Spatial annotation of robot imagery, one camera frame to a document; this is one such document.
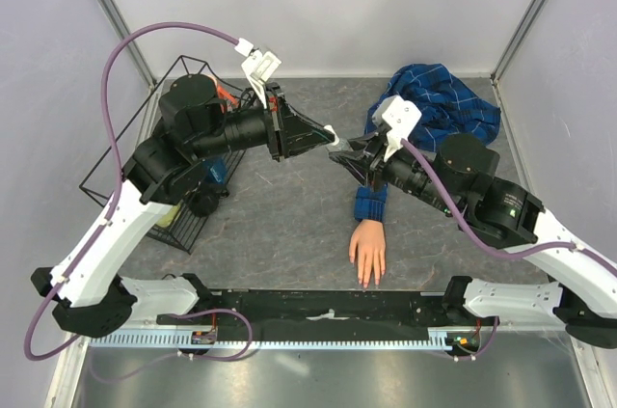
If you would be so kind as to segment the blue glass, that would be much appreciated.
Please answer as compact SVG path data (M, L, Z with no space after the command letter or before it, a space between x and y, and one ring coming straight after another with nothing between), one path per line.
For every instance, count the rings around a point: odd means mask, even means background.
M211 184L224 184L228 168L222 158L209 159L204 162L206 169L205 180Z

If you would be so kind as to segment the aluminium corner post right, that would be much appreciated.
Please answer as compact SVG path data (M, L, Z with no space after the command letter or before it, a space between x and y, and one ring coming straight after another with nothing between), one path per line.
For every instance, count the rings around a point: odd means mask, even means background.
M509 68L548 1L549 0L530 0L512 37L491 73L490 79L494 85L499 82Z

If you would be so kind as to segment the mannequin hand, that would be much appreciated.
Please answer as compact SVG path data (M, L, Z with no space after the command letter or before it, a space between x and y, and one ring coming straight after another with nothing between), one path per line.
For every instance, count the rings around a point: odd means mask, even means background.
M378 286L386 273L386 237L384 225L362 220L351 235L349 259L357 266L358 282L367 288L371 281Z

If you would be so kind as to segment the aluminium corner post left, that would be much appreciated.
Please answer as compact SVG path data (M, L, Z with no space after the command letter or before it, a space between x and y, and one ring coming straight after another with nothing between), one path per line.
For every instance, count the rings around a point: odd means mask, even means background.
M115 0L97 0L109 23L114 29L116 35L123 40L130 35L129 27L121 14L121 10ZM157 78L148 66L146 58L141 49L132 41L124 51L130 57L134 67L137 69L141 77L151 87L157 84Z

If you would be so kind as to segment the blue plaid shirt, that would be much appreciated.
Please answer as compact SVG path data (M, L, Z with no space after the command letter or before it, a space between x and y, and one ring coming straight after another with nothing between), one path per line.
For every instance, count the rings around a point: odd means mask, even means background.
M500 109L478 96L442 64L410 64L390 79L380 98L366 113L364 132L376 130L373 114L382 102L400 95L412 102L421 119L408 141L419 150L435 152L446 137L469 133L491 144L500 130Z

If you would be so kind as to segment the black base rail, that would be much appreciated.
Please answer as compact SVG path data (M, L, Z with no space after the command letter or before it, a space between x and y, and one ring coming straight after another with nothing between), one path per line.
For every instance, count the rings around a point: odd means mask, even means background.
M211 289L195 274L162 280L124 278L129 320L158 325L243 326L253 341L253 326L269 321L360 321L445 328L492 325L475 317L445 294L411 291Z

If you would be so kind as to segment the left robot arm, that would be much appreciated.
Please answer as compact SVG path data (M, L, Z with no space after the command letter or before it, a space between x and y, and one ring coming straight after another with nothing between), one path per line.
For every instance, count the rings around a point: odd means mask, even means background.
M119 274L126 259L164 215L205 187L207 160L265 146L281 161L337 140L330 128L293 111L276 84L265 104L228 109L213 78L189 74L174 81L158 108L158 124L123 166L121 189L99 219L62 263L31 277L55 302L52 315L64 331L100 338L160 315L204 323L212 303L196 275L130 279Z

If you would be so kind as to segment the yellow mug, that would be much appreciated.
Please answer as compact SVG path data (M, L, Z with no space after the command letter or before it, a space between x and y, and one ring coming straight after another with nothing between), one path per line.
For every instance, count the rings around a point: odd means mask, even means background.
M156 225L162 229L169 228L177 217L178 212L181 209L181 204L174 205L165 215L163 215Z

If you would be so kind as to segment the aluminium corner post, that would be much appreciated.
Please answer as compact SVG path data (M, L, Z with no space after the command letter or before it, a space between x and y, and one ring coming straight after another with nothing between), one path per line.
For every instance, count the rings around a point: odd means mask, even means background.
M109 23L114 29L116 35L123 40L130 35L129 27L121 14L121 10L115 0L97 0ZM132 41L124 51L130 57L134 67L137 69L141 77L151 87L157 84L157 78L148 66L146 58L141 49Z
M530 0L512 37L491 73L490 79L494 85L499 82L509 68L548 1L549 0Z

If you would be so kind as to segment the orange mug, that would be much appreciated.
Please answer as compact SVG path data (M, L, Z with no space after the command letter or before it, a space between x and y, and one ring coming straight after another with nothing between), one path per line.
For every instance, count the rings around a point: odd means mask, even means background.
M228 109L237 109L239 107L239 100L228 92L222 82L218 80L213 74L207 74L207 77L211 78L216 86L217 96L221 99Z

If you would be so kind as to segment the white nail polish cap brush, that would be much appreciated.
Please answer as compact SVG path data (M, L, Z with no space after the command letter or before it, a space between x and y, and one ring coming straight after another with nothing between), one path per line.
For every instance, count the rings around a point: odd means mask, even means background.
M340 139L339 139L338 135L336 134L336 132L335 132L334 128L333 128L330 124L324 125L324 126L323 126L323 128L324 128L324 129L325 129L328 133L330 133L330 134L332 134L332 135L333 135L332 145L333 145L333 146L336 146L336 145L340 142Z

